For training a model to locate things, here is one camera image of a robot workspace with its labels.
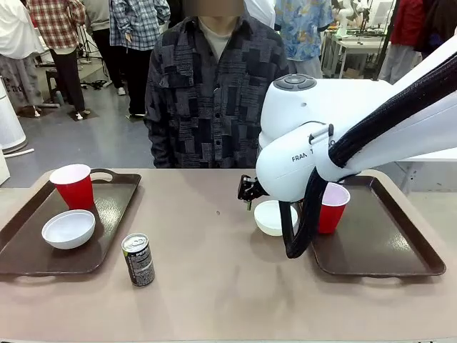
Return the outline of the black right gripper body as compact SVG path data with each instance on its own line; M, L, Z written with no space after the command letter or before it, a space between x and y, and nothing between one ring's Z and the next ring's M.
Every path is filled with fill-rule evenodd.
M263 196L268 196L268 192L261 186L259 180L254 177L242 174L238 186L237 198L244 202L252 202Z

